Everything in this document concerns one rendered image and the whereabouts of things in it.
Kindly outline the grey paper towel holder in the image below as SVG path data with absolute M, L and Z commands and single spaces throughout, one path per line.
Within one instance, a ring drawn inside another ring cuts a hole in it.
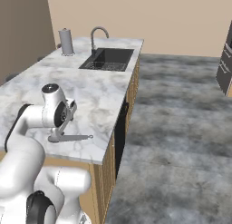
M 74 50 L 73 50 L 73 40 L 72 40 L 71 30 L 64 28 L 59 31 L 59 36 L 60 36 L 63 55 L 73 56 Z

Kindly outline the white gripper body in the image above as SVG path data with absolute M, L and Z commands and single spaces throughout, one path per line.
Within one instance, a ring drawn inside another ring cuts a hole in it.
M 72 121 L 74 113 L 77 110 L 77 104 L 76 104 L 75 100 L 71 99 L 71 98 L 67 98 L 66 103 L 67 103 L 67 119 L 69 121 Z

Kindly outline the black sink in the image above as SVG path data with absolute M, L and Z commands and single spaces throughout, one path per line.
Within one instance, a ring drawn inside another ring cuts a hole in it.
M 92 51 L 80 69 L 124 72 L 133 52 L 133 49 L 98 48 Z

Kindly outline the wooden counter cupboards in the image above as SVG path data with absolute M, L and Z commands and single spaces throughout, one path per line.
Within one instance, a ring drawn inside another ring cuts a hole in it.
M 139 73 L 140 60 L 137 60 L 130 78 L 128 90 L 124 97 L 124 101 L 129 104 L 129 110 L 126 115 L 125 139 L 139 88 Z M 92 175 L 92 187 L 87 192 L 87 197 L 92 199 L 92 202 L 91 204 L 87 204 L 81 200 L 81 204 L 90 217 L 92 224 L 104 224 L 111 201 L 111 194 L 117 180 L 117 176 L 115 176 L 114 131 L 111 135 L 110 143 L 103 158 L 103 164 L 89 166 L 89 170 Z

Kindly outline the grey metal tongs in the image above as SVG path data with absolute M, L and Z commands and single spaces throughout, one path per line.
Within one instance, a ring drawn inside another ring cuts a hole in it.
M 92 135 L 65 135 L 64 129 L 69 122 L 69 120 L 66 120 L 59 128 L 52 128 L 48 141 L 56 143 L 62 141 L 82 141 L 93 138 Z

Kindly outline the dark oven stack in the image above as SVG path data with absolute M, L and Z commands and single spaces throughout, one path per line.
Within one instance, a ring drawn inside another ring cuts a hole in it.
M 232 98 L 232 22 L 218 64 L 216 79 L 223 94 Z

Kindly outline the grey curved tap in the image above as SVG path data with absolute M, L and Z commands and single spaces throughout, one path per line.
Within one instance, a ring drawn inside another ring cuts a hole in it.
M 92 56 L 95 56 L 95 54 L 97 52 L 97 50 L 95 49 L 95 45 L 94 45 L 94 33 L 97 30 L 102 30 L 105 33 L 106 38 L 110 38 L 108 31 L 104 27 L 95 26 L 91 31 Z

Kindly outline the black dishwasher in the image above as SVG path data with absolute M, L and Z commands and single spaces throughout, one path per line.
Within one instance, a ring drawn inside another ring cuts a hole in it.
M 121 157 L 125 145 L 126 115 L 129 110 L 129 104 L 123 101 L 120 114 L 114 130 L 115 139 L 115 176 L 118 176 L 121 165 Z

